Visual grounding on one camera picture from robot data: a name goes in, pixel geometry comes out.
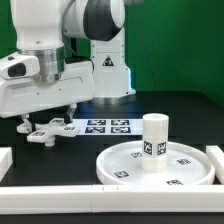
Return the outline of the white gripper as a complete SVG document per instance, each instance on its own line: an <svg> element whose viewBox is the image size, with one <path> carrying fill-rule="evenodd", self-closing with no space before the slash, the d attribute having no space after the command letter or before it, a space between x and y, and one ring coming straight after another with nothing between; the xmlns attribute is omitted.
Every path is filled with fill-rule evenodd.
<svg viewBox="0 0 224 224"><path fill-rule="evenodd" d="M36 84L31 77L14 80L0 78L0 117L21 115L29 133L33 132L29 113L68 106L66 124L73 122L79 102L94 95L92 64L89 61L66 64L61 79L51 84Z"/></svg>

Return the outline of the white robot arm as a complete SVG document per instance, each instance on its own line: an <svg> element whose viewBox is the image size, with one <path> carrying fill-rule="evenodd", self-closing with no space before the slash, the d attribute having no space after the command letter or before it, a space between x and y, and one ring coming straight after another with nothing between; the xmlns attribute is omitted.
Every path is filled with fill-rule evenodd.
<svg viewBox="0 0 224 224"><path fill-rule="evenodd" d="M124 59L124 0L10 0L17 51L0 59L0 117L135 94Z"/></svg>

